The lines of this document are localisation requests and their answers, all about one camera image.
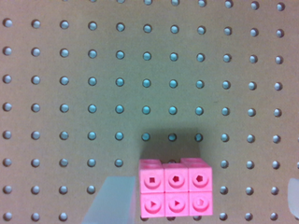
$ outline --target pink plastic block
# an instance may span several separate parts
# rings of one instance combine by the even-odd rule
[[[180,162],[181,163],[203,163],[203,164],[207,164],[201,158],[180,158]]]
[[[183,163],[165,163],[165,192],[188,192],[188,168]]]
[[[213,193],[189,192],[189,216],[212,216]]]
[[[197,158],[180,159],[188,167],[189,191],[212,191],[212,167],[205,161],[195,159],[197,160]]]
[[[164,193],[140,194],[141,217],[165,217]]]
[[[141,193],[164,192],[164,168],[159,160],[139,160]]]
[[[189,215],[189,193],[166,193],[165,215],[167,217],[187,217]]]

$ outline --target pegboard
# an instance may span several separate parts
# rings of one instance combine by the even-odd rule
[[[213,167],[199,223],[298,223],[299,2],[120,2],[1,1],[0,223],[80,223],[107,176],[182,157]]]

